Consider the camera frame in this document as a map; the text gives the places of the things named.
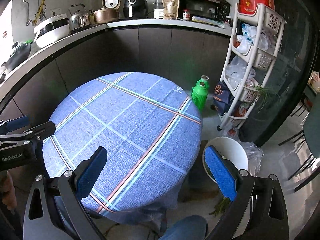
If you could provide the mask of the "person's left hand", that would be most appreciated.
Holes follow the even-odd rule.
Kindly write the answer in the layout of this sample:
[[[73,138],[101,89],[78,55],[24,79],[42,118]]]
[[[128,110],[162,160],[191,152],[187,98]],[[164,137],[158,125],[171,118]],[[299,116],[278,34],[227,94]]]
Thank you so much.
[[[13,210],[17,207],[15,188],[12,176],[8,171],[6,176],[1,179],[1,202],[8,210]]]

